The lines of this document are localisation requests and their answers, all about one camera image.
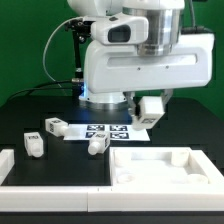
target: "white platform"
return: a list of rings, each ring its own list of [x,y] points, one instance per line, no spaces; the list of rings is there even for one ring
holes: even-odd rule
[[[202,151],[110,148],[110,169],[110,187],[0,187],[0,211],[224,211],[224,178]]]

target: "black cable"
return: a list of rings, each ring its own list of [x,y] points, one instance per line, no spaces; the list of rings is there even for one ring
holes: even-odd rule
[[[65,83],[72,83],[71,80],[62,80],[62,81],[55,81],[55,82],[46,82],[46,83],[42,83],[42,84],[39,84],[35,87],[33,87],[32,89],[36,89],[36,88],[42,88],[42,87],[45,87],[45,86],[51,86],[51,85],[58,85],[58,84],[65,84]],[[30,90],[26,96],[29,96],[30,94],[32,94],[35,90]]]
[[[80,56],[80,49],[79,49],[79,36],[76,30],[72,31],[73,35],[73,42],[74,42],[74,52],[75,52],[75,67],[76,67],[76,78],[83,78],[82,72],[82,63],[81,63],[81,56]]]
[[[195,27],[183,27],[181,29],[181,34],[203,34],[203,33],[212,33],[215,34],[215,32],[209,28],[206,28],[204,26],[195,26]]]
[[[189,8],[190,8],[190,14],[191,14],[191,26],[196,26],[196,18],[195,18],[195,11],[194,11],[194,5],[192,0],[188,0],[189,2]]]
[[[19,91],[19,92],[16,92],[16,93],[14,93],[14,94],[12,94],[8,99],[7,99],[7,101],[10,101],[10,100],[12,100],[16,95],[19,95],[19,94],[21,94],[21,93],[24,93],[24,92],[28,92],[28,91],[45,91],[45,90],[61,90],[61,89],[70,89],[70,90],[72,90],[72,87],[63,87],[63,88],[61,88],[61,87],[54,87],[54,88],[31,88],[31,89],[24,89],[24,90],[21,90],[21,91]]]

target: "qr code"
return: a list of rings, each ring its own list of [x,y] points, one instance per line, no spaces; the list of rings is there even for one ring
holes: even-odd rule
[[[129,134],[125,132],[110,133],[111,139],[129,139]]]
[[[97,138],[104,138],[105,136],[106,136],[106,135],[103,135],[103,134],[97,134],[97,135],[96,135]]]
[[[104,131],[105,125],[88,125],[87,131]]]
[[[50,132],[54,132],[54,125],[50,124]]]
[[[58,123],[61,123],[61,121],[60,120],[54,120],[54,121],[52,121],[52,123],[58,124]]]
[[[110,131],[128,131],[126,125],[110,125]]]
[[[92,138],[96,132],[86,132],[86,138]]]
[[[142,121],[142,124],[152,124],[156,119],[146,118]]]
[[[28,138],[29,139],[38,139],[39,137],[37,135],[34,135],[34,136],[29,136]]]

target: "white robot head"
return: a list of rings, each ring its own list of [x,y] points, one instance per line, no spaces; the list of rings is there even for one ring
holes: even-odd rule
[[[80,16],[106,16],[122,11],[124,0],[67,0]]]

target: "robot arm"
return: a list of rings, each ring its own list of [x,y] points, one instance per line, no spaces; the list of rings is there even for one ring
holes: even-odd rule
[[[81,6],[80,1],[68,1]],[[108,1],[99,2],[91,1],[100,10],[90,14],[105,16]],[[121,13],[91,25],[93,41],[84,68],[88,91],[81,101],[116,104],[125,93],[133,126],[152,128],[163,116],[173,88],[204,86],[210,81],[214,36],[180,35],[184,0],[111,0],[111,5],[115,2]],[[134,104],[132,92],[156,89],[165,89],[165,94],[143,97],[139,105]]]

